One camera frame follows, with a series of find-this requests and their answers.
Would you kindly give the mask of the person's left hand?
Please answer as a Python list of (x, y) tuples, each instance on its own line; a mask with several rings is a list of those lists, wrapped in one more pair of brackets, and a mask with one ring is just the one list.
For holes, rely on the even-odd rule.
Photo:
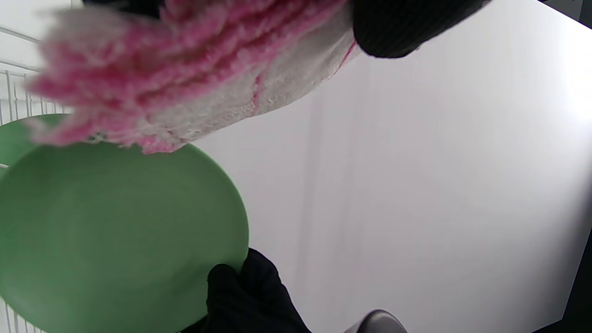
[[(157, 20), (150, 43), (169, 51), (188, 49), (208, 65), (251, 66), (274, 57), (343, 6), (342, 0), (85, 0), (83, 9), (59, 14), (59, 21)], [(402, 58), (482, 8), (481, 0), (353, 0), (355, 42), (378, 58)]]

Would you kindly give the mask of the person's right hand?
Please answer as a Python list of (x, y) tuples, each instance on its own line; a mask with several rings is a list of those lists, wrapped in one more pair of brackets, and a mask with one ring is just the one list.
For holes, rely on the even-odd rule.
[(226, 264), (208, 276), (207, 314), (184, 333), (309, 333), (276, 266), (250, 248), (240, 270)]

